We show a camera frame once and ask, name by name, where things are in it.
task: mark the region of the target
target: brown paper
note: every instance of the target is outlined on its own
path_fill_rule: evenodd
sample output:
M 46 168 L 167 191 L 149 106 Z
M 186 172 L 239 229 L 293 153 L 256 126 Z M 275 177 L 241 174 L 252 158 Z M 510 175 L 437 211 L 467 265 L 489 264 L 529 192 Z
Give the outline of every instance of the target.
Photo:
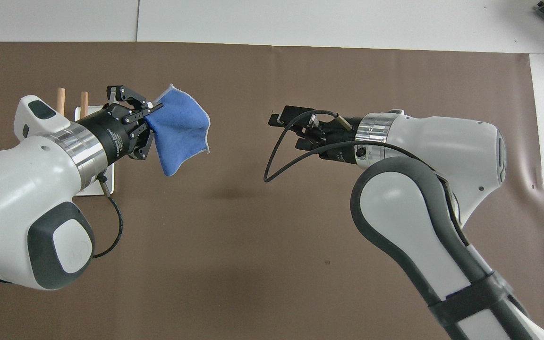
M 364 116 L 393 108 L 496 125 L 503 187 L 465 232 L 544 327 L 544 193 L 525 54 L 196 43 L 0 43 L 0 149 L 17 144 L 23 95 L 67 89 L 104 104 L 108 85 L 154 99 L 173 83 L 211 118 L 211 154 L 172 177 L 155 149 L 117 163 L 117 249 L 69 287 L 0 284 L 0 339 L 447 339 L 406 275 L 354 227 L 355 165 L 306 159 L 263 183 L 284 105 Z M 300 151 L 281 146 L 276 169 Z M 115 237 L 103 197 L 75 202 L 97 251 Z

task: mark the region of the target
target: wooden peg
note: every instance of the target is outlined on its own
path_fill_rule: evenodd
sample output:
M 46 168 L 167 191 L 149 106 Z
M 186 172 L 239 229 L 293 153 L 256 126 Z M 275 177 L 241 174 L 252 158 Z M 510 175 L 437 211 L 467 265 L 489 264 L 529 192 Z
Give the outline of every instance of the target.
M 67 91 L 61 87 L 58 87 L 58 99 L 56 99 L 56 111 L 64 116 L 64 98 L 67 95 Z
M 87 117 L 88 100 L 89 100 L 89 93 L 83 91 L 81 93 L 81 111 L 79 113 L 79 118 L 80 119 Z

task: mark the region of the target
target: microfiber cloth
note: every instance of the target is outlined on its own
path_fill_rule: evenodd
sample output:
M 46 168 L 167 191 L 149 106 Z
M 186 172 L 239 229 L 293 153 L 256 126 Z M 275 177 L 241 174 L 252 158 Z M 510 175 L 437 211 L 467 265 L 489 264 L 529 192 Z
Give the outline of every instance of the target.
M 186 92 L 171 84 L 156 99 L 162 108 L 145 116 L 155 132 L 155 144 L 166 176 L 172 176 L 187 159 L 207 151 L 211 122 L 207 112 Z

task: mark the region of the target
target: black cable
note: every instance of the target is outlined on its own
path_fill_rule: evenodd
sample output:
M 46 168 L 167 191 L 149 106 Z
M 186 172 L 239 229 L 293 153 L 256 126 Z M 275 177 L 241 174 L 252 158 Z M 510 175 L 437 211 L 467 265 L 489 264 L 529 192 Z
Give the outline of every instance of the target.
M 272 174 L 272 176 L 269 176 L 268 177 L 268 173 L 270 172 L 270 166 L 272 165 L 272 161 L 274 160 L 274 157 L 276 155 L 276 151 L 278 151 L 278 147 L 280 146 L 282 140 L 285 138 L 285 135 L 287 134 L 287 131 L 289 131 L 289 129 L 299 120 L 301 119 L 302 117 L 304 116 L 308 116 L 308 115 L 312 115 L 312 114 L 326 114 L 328 116 L 333 116 L 334 118 L 337 118 L 337 116 L 339 116 L 339 114 L 337 113 L 334 113 L 334 112 L 330 112 L 328 110 L 309 110 L 307 112 L 304 112 L 298 116 L 296 116 L 293 120 L 291 120 L 291 122 L 289 122 L 287 124 L 287 126 L 285 127 L 285 129 L 282 131 L 282 133 L 280 134 L 280 137 L 278 138 L 278 141 L 276 142 L 276 145 L 274 145 L 274 149 L 272 150 L 272 153 L 270 154 L 270 159 L 268 160 L 268 164 L 266 165 L 266 170 L 265 172 L 263 173 L 263 181 L 265 183 L 268 183 L 270 181 L 272 181 L 273 179 L 275 179 L 278 175 L 280 175 L 281 173 L 283 173 L 285 170 L 287 170 L 288 168 L 291 168 L 295 163 L 297 163 L 298 161 L 301 161 L 302 159 L 306 158 L 306 157 L 309 157 L 315 153 L 323 153 L 324 151 L 328 151 L 330 149 L 335 149 L 335 148 L 341 148 L 341 147 L 344 147 L 344 146 L 350 146 L 350 145 L 376 145 L 376 146 L 384 146 L 386 148 L 389 148 L 389 149 L 393 149 L 395 151 L 398 151 L 399 153 L 403 153 L 404 155 L 412 158 L 412 159 L 416 159 L 417 161 L 420 161 L 421 163 L 429 166 L 429 164 L 427 164 L 426 162 L 422 161 L 419 157 L 416 157 L 416 155 L 406 151 L 405 149 L 402 149 L 400 148 L 399 146 L 396 146 L 396 145 L 392 145 L 392 144 L 387 144 L 387 143 L 384 143 L 384 142 L 374 142 L 374 141 L 368 141 L 368 140 L 350 140 L 350 141 L 347 141 L 347 142 L 339 142 L 339 143 L 335 143 L 335 144 L 329 144 L 329 145 L 323 145 L 323 146 L 319 146 L 318 148 L 315 148 L 311 151 L 308 151 L 307 153 L 304 153 L 303 155 L 297 157 L 296 159 L 294 159 L 293 161 L 290 161 L 289 163 L 287 163 L 285 166 L 283 166 L 282 168 L 280 168 L 280 170 L 278 170 L 277 172 L 275 172 L 274 174 Z
M 117 216 L 119 217 L 119 232 L 117 233 L 117 238 L 112 243 L 112 245 L 108 247 L 108 249 L 104 250 L 103 252 L 99 254 L 91 256 L 91 258 L 99 258 L 100 256 L 104 256 L 108 254 L 111 250 L 114 249 L 114 247 L 117 246 L 117 243 L 119 243 L 119 240 L 121 239 L 121 234 L 123 234 L 123 215 L 121 215 L 121 210 L 119 209 L 117 202 L 115 202 L 115 200 L 113 200 L 112 197 L 110 196 L 110 193 L 108 193 L 108 190 L 104 190 L 104 187 L 106 187 L 106 185 L 104 184 L 104 182 L 106 182 L 106 177 L 104 176 L 104 174 L 100 174 L 98 175 L 97 178 L 103 187 L 104 195 L 106 195 L 106 198 L 108 198 L 108 200 L 112 203 L 112 206 L 115 208 L 115 211 L 117 211 Z
M 524 314 L 528 318 L 530 317 L 530 314 L 528 314 L 528 311 L 526 310 L 524 305 L 520 302 L 520 300 L 518 300 L 517 297 L 514 297 L 513 295 L 508 295 L 507 299 L 509 299 L 509 301 L 511 301 L 511 303 L 513 303 L 513 305 L 516 306 L 516 308 L 519 309 L 520 312 L 522 312 L 522 314 Z
M 453 191 L 451 189 L 451 185 L 449 184 L 449 181 L 446 178 L 438 175 L 437 173 L 436 173 L 436 176 L 440 180 L 442 188 L 444 189 L 444 195 L 446 196 L 446 204 L 449 207 L 450 220 L 455 225 L 456 233 L 459 236 L 461 242 L 463 243 L 464 246 L 467 247 L 470 245 L 469 240 L 467 239 L 465 234 L 463 234 L 463 228 L 461 226 L 459 217 L 457 216 L 457 213 L 455 213 L 455 209 L 453 208 L 454 206 L 453 204 L 455 204 L 456 206 L 459 206 L 459 201 L 456 199 L 456 197 L 453 197 Z

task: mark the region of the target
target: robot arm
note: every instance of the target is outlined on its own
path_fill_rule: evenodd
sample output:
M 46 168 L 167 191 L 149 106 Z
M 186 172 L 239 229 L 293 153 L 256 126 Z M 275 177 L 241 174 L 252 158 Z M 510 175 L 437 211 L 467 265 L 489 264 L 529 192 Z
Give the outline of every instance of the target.
M 107 92 L 110 102 L 78 122 L 34 95 L 21 99 L 20 144 L 0 151 L 1 282 L 59 289 L 89 264 L 93 233 L 71 199 L 121 157 L 146 158 L 153 132 L 144 116 L 162 107 L 124 86 Z
M 507 282 L 461 231 L 505 178 L 505 146 L 496 127 L 416 119 L 402 110 L 362 119 L 334 114 L 323 123 L 312 116 L 318 112 L 325 111 L 286 106 L 269 124 L 296 132 L 297 149 L 365 168 L 352 191 L 354 223 L 399 263 L 449 336 L 544 340 Z

